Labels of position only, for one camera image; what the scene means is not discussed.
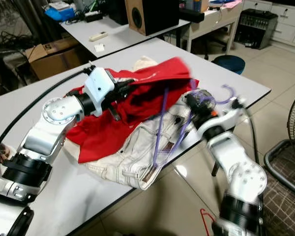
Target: tiled floor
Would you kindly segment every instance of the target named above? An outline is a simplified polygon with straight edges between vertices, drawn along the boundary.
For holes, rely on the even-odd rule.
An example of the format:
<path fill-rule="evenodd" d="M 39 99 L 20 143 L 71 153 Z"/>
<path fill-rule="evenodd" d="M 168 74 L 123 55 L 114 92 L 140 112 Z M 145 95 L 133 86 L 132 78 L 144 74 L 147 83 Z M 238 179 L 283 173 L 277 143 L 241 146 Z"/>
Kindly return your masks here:
<path fill-rule="evenodd" d="M 263 159 L 271 147 L 288 136 L 286 122 L 295 98 L 295 54 L 273 46 L 254 50 L 240 44 L 235 44 L 230 54 L 246 61 L 243 76 L 272 88 L 266 98 L 250 108 L 260 159 Z M 213 53 L 209 59 L 219 55 L 221 51 Z M 235 134 L 252 157 L 250 128 L 246 120 L 242 119 L 237 125 Z M 197 145 L 163 170 L 158 181 L 147 191 L 134 191 L 77 235 L 109 236 L 115 231 L 137 236 L 206 235 L 200 209 L 217 215 L 226 188 L 222 171 L 216 178 L 211 177 L 213 164 L 204 145 Z"/>

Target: desk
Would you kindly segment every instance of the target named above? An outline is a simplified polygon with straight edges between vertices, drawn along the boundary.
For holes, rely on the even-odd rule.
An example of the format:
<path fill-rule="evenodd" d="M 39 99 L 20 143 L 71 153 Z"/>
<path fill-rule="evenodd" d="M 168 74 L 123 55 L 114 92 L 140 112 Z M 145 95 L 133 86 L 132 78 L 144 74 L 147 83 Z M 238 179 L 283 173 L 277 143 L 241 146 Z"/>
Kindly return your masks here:
<path fill-rule="evenodd" d="M 98 59 L 94 64 L 109 67 L 116 71 L 131 69 L 134 62 L 142 55 L 148 56 L 157 62 L 172 57 L 182 58 L 190 67 L 193 78 L 200 80 L 199 86 L 207 89 L 219 100 L 228 96 L 228 91 L 221 88 L 223 84 L 232 86 L 236 94 L 242 94 L 246 98 L 248 106 L 251 106 L 270 92 L 270 89 L 256 82 L 157 38 Z M 0 134 L 7 124 L 43 90 L 85 66 L 71 69 L 0 96 Z M 13 127 L 4 143 L 16 148 L 27 131 L 39 119 L 45 101 L 54 97 L 61 97 L 72 88 L 81 86 L 86 78 L 86 75 L 79 75 L 48 94 Z M 224 107 L 225 105 L 218 106 L 217 110 L 221 111 Z M 190 133 L 190 137 L 192 142 L 179 147 L 170 157 L 170 162 L 199 142 L 195 131 Z M 90 218 L 102 213 L 131 190 L 131 187 L 105 181 L 95 176 L 83 165 L 78 165 L 70 153 L 62 150 L 53 164 L 53 173 L 48 185 L 37 197 L 36 201 L 30 205 L 30 208 L 35 212 L 35 216 L 27 235 L 65 235 Z"/>
<path fill-rule="evenodd" d="M 121 26 L 109 17 L 104 17 L 102 20 L 93 21 L 86 23 L 84 21 L 73 23 L 71 25 L 66 25 L 61 23 L 61 26 L 68 31 L 74 38 L 76 38 L 84 47 L 86 47 L 91 53 L 93 53 L 97 58 L 107 56 L 111 53 L 120 51 L 122 49 L 131 47 L 135 44 L 144 42 L 151 38 L 162 35 L 166 32 L 177 30 L 178 36 L 180 38 L 180 28 L 190 24 L 188 21 L 179 20 L 179 24 L 159 32 L 144 36 L 129 28 L 129 25 Z M 108 36 L 96 40 L 94 42 L 89 41 L 89 37 L 100 32 L 107 32 Z M 103 43 L 105 50 L 102 52 L 96 52 L 94 45 L 98 43 Z"/>
<path fill-rule="evenodd" d="M 243 3 L 240 3 L 232 9 L 222 7 L 220 11 L 208 10 L 205 12 L 205 19 L 202 22 L 191 23 L 188 31 L 183 37 L 184 39 L 187 39 L 187 51 L 191 52 L 191 42 L 193 39 L 227 25 L 231 25 L 230 38 L 226 47 L 226 54 L 228 54 L 235 37 L 242 7 Z"/>

